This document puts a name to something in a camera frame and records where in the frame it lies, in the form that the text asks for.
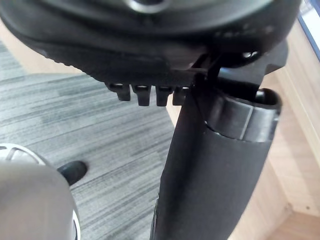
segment striped carpet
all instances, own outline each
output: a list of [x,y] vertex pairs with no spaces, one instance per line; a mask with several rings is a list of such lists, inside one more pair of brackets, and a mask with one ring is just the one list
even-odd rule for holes
[[55,167],[89,164],[72,187],[83,240],[147,240],[174,127],[165,108],[120,102],[87,75],[27,75],[0,42],[0,142]]

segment floor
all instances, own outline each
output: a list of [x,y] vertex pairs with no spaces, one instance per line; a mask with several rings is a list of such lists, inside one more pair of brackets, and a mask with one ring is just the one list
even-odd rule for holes
[[147,240],[174,127],[165,108],[120,102],[87,75],[27,75],[0,42],[0,143],[55,167],[89,164],[72,187],[83,240]]

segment black shoe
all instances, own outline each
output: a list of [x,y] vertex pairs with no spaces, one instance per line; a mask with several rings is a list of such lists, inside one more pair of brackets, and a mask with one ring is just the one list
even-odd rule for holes
[[59,167],[57,171],[72,186],[86,175],[88,167],[83,161],[72,161]]

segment black cylinder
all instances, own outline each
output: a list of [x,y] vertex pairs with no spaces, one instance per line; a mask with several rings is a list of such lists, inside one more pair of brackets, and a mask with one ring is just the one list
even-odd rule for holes
[[[151,239],[228,239],[251,198],[278,122],[281,101],[270,90],[264,94],[257,102],[212,91],[187,96],[161,176]],[[266,127],[259,128],[259,121]],[[258,132],[234,134],[249,124]]]

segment black plastic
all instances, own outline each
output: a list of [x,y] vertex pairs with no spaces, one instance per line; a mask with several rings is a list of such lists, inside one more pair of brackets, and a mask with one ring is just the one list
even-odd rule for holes
[[[161,176],[154,240],[227,240],[256,186],[278,122],[281,102],[270,90],[254,103],[197,88],[181,109]],[[209,98],[199,99],[197,91]],[[246,110],[252,108],[259,117]],[[254,134],[230,131],[248,129],[237,121],[243,116],[258,126]]]
[[288,44],[284,40],[250,64],[238,67],[222,67],[216,84],[219,89],[232,96],[254,101],[256,92],[265,75],[284,67],[287,62],[288,52]]
[[138,97],[139,106],[149,106],[150,105],[150,92],[151,86],[148,85],[135,85],[132,86],[133,92]]
[[188,86],[176,87],[173,93],[173,106],[182,106],[185,102],[186,95],[189,92]]
[[[212,52],[231,53],[240,63],[250,61],[243,60],[242,53],[261,54],[283,41],[300,5],[300,0],[181,0],[172,1],[164,12],[145,15],[124,2],[1,0],[0,16],[14,35],[38,53],[76,66],[81,56],[74,52],[70,57],[63,51],[102,52],[108,60],[106,72],[113,72],[120,81],[122,70],[130,69],[138,73],[126,75],[133,81],[143,70],[159,78],[170,70],[187,70],[200,56]],[[99,62],[92,60],[83,58],[81,67]],[[140,77],[152,79],[148,74]]]
[[130,94],[130,85],[123,84],[123,83],[106,83],[106,87],[116,93],[118,95],[118,99],[120,101],[130,101],[131,100],[131,94]]
[[158,107],[167,106],[168,96],[173,93],[173,88],[171,86],[156,86],[156,105]]

